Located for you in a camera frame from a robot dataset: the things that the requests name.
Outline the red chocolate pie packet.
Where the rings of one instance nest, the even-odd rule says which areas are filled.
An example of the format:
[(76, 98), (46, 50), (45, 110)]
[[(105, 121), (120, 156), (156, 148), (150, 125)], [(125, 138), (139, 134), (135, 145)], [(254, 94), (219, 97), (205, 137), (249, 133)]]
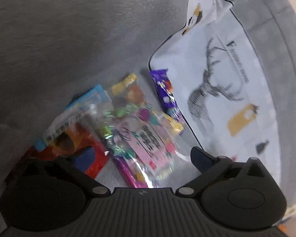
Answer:
[(76, 122), (48, 144), (39, 141), (26, 154), (40, 161), (52, 161), (68, 156), (72, 165), (87, 176), (95, 179), (108, 161), (104, 145), (85, 127)]

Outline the light blue snack stick wrapper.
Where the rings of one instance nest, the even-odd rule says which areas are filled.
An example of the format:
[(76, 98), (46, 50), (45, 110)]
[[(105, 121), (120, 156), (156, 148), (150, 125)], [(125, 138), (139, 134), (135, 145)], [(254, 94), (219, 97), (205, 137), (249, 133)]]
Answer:
[(43, 151), (49, 143), (60, 136), (72, 124), (80, 122), (87, 115), (96, 119), (113, 108), (112, 100), (101, 85), (97, 85), (69, 104), (63, 113), (50, 124), (42, 137), (36, 139), (34, 147)]

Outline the clear bag of mixed candy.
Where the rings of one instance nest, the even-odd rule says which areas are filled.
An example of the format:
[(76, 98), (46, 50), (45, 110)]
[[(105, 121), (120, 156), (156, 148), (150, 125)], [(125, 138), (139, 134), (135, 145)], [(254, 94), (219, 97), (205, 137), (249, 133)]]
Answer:
[(198, 175), (184, 126), (147, 103), (136, 74), (97, 96), (101, 102), (90, 106), (93, 127), (129, 186), (177, 188)]

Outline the purple candy bar wrapper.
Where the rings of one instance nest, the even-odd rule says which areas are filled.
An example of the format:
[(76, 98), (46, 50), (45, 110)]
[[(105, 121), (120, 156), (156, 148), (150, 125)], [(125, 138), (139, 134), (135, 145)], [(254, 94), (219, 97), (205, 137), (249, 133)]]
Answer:
[(183, 116), (174, 98), (173, 86), (167, 76), (167, 71), (167, 69), (151, 70), (150, 76), (163, 111), (171, 118), (183, 123)]

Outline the grey deer-print sofa cover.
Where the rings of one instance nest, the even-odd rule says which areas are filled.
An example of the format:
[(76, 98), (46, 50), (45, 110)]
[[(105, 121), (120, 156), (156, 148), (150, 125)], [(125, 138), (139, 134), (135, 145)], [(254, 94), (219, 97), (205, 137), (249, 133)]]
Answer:
[[(162, 112), (151, 70), (167, 69), (182, 138), (213, 157), (260, 159), (296, 207), (296, 14), (287, 0), (0, 0), (0, 197), (50, 124), (91, 88), (134, 73)], [(129, 186), (105, 147), (110, 190), (72, 223), (3, 236), (282, 236), (228, 229), (178, 186)]]

